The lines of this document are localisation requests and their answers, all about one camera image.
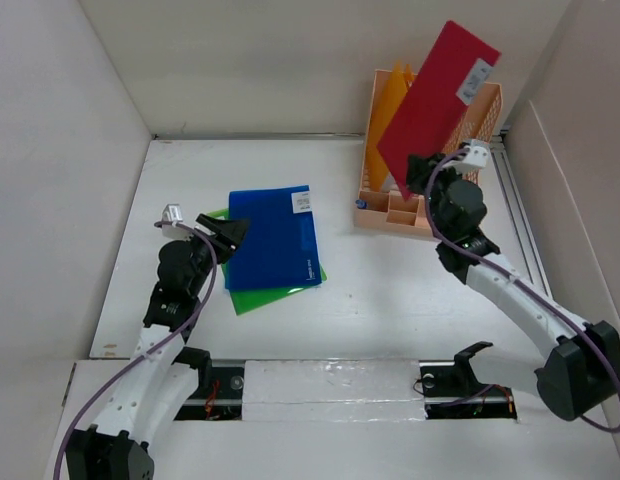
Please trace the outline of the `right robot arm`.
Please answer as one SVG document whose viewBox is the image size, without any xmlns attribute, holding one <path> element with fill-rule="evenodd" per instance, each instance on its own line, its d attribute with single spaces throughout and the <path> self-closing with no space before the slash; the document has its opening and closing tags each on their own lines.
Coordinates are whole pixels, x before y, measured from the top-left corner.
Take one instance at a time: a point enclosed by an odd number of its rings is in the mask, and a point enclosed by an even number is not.
<svg viewBox="0 0 620 480">
<path fill-rule="evenodd" d="M 443 267 L 494 304 L 535 344 L 544 363 L 521 376 L 558 418 L 584 419 L 616 396 L 620 406 L 620 335 L 608 322 L 591 323 L 559 306 L 522 278 L 481 230 L 487 214 L 481 188 L 461 169 L 483 164 L 487 150 L 407 159 L 406 185 L 423 196 Z M 620 433 L 618 425 L 607 432 Z"/>
</svg>

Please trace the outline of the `orange folder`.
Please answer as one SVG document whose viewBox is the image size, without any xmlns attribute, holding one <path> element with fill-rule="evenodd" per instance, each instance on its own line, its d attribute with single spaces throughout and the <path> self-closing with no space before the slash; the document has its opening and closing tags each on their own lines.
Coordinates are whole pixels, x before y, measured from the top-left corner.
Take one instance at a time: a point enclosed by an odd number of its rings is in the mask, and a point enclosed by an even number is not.
<svg viewBox="0 0 620 480">
<path fill-rule="evenodd" d="M 366 135 L 365 166 L 369 189 L 387 192 L 394 183 L 392 175 L 379 152 L 378 143 L 391 123 L 414 80 L 409 64 L 397 62 L 391 71 L 375 74 L 373 102 Z"/>
</svg>

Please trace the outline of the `blue folder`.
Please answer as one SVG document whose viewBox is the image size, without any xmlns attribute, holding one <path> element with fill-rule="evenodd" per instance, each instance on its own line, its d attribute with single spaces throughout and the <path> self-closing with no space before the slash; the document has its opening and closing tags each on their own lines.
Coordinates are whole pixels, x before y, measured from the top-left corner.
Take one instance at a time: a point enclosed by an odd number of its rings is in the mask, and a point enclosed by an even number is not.
<svg viewBox="0 0 620 480">
<path fill-rule="evenodd" d="M 229 218 L 250 222 L 237 253 L 227 263 L 231 292 L 306 288 L 322 283 L 310 188 L 236 190 Z"/>
</svg>

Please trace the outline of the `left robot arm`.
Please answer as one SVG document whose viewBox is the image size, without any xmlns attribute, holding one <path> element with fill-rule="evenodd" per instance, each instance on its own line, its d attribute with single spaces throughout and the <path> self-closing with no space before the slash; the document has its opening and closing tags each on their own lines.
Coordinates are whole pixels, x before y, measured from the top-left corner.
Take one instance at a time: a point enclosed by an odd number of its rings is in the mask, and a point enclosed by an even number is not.
<svg viewBox="0 0 620 480">
<path fill-rule="evenodd" d="M 169 205 L 156 227 L 169 237 L 129 362 L 84 404 L 61 441 L 54 478 L 151 479 L 152 453 L 190 396 L 212 387 L 212 361 L 188 340 L 216 283 L 217 269 L 243 243 L 250 222 L 201 214 L 183 223 Z"/>
</svg>

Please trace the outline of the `red folder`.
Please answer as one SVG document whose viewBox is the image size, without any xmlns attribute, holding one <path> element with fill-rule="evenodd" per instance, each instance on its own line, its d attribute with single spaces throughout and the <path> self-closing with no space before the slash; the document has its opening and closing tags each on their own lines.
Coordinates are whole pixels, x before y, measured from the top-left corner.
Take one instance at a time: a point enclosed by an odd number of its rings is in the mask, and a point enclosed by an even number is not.
<svg viewBox="0 0 620 480">
<path fill-rule="evenodd" d="M 446 141 L 499 61 L 501 53 L 460 24 L 443 26 L 378 143 L 401 196 L 408 157 L 441 153 Z"/>
</svg>

